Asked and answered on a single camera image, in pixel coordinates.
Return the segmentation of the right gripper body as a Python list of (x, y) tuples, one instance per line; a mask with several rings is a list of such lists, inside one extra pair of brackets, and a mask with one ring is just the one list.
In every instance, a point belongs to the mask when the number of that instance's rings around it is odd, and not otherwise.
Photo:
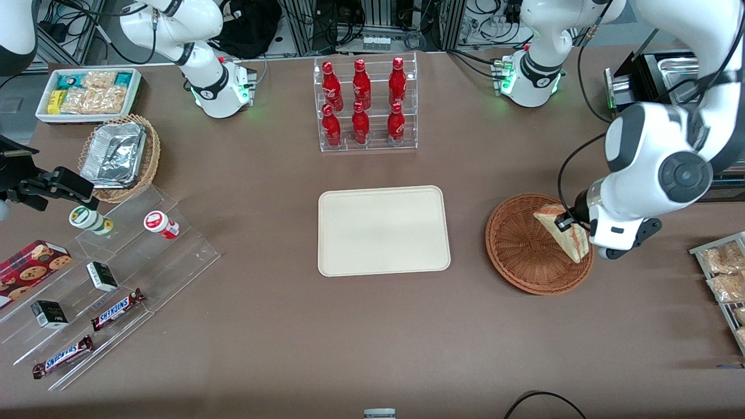
[(23, 183), (39, 175), (33, 156), (39, 151), (1, 136), (1, 220), (10, 215), (7, 201), (24, 203), (29, 194)]

